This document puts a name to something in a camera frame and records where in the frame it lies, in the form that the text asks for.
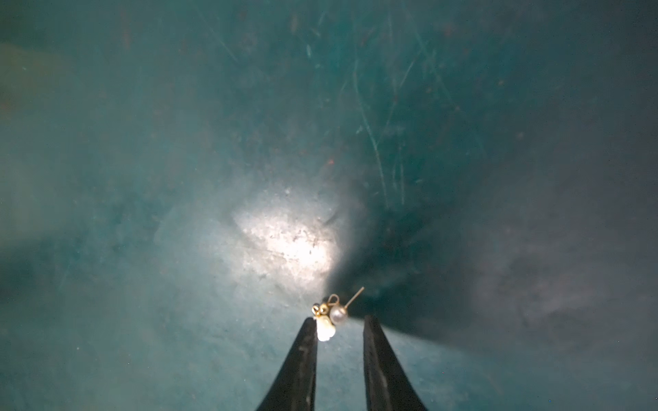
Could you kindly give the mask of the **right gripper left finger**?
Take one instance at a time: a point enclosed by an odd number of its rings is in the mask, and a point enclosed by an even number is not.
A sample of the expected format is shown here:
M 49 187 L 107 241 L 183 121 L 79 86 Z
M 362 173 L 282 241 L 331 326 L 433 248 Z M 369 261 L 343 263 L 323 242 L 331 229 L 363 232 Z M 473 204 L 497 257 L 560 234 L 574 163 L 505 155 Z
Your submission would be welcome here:
M 279 374 L 257 411 L 314 411 L 317 365 L 317 324 L 306 318 Z

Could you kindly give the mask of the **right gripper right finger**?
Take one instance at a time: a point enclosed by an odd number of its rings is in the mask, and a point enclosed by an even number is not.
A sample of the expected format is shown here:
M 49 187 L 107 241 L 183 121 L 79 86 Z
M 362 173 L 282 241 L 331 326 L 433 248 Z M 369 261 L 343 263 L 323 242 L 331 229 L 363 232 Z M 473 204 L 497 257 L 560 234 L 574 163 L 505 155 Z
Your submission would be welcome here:
M 368 411 L 426 411 L 375 316 L 363 327 L 363 369 Z

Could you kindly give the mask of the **silver earring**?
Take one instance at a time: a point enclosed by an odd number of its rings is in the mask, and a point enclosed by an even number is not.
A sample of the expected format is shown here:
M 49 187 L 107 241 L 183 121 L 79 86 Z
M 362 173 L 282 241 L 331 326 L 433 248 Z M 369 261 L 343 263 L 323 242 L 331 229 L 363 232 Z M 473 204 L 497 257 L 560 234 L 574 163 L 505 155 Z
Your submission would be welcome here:
M 342 302 L 337 294 L 331 294 L 321 303 L 315 303 L 311 311 L 316 322 L 316 336 L 319 342 L 329 342 L 337 332 L 337 326 L 345 323 L 349 318 L 349 307 L 363 294 L 365 287 L 361 287 L 351 298 Z

